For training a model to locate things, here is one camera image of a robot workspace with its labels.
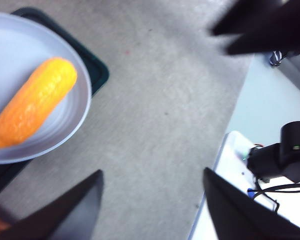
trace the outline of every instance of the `gray carpet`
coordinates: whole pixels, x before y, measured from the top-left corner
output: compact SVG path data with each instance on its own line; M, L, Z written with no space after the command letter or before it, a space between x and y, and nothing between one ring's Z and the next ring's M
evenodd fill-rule
M243 85L248 57L210 37L229 0L0 0L44 10L109 67L78 132L0 194L17 218L104 170L94 240L185 240Z

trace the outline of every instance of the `plate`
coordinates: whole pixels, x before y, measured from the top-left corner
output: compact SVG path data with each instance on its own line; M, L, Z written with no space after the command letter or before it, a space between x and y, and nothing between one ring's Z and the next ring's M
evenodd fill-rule
M63 144L83 123L91 101L86 66L65 40L36 22L0 13L0 113L30 74L52 57L72 62L77 81L33 136L22 144L0 149L0 164L33 159Z

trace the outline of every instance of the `dark green tray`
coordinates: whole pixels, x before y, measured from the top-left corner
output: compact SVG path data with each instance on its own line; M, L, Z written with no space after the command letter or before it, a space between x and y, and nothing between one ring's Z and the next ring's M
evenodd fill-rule
M91 80L92 96L106 83L109 78L109 71L106 65L48 15L33 7L23 7L11 14L33 20L46 26L61 36L74 48L74 50L76 50L88 70ZM31 161L32 159L18 163L0 165L0 192Z

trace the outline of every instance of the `white table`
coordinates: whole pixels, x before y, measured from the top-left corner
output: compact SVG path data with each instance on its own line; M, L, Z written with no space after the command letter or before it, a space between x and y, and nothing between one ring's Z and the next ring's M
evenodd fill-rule
M233 186L247 194L248 188L255 188L254 176L246 167L246 157L254 144L238 131L228 133L223 140L213 170L231 183ZM261 188L290 184L285 177L274 178ZM280 203L278 214L300 227L300 193L267 193ZM258 196L256 202L273 210L274 204L264 196ZM191 240L218 239L208 211L205 196L198 211L198 217L190 234Z

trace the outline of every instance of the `cable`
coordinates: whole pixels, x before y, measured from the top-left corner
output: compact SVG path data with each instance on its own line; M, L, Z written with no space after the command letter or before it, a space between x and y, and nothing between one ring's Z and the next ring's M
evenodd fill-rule
M254 146L255 146L255 147L261 147L261 148L264 148L264 147L265 147L263 144L259 144L259 143L255 143Z
M259 195L263 195L264 193L286 193L286 194L292 194L292 193L300 193L300 190L294 190L294 191L280 191L283 189L294 189L294 188L300 188L300 183L292 183L292 184L284 184L284 185L278 185L278 186L272 186L265 189L249 189L248 192L257 192L252 199L255 199Z
M260 191L262 191L262 188L261 188L261 186L260 186L260 184L259 184L257 178L255 178L254 184L256 185L256 187L257 187ZM275 213L278 213L280 204L277 202L277 200L274 200L272 197L269 197L266 193L263 193L263 195L264 195L266 198L268 198L269 200L271 200L272 202L275 203L275 209L274 209L274 212L275 212Z

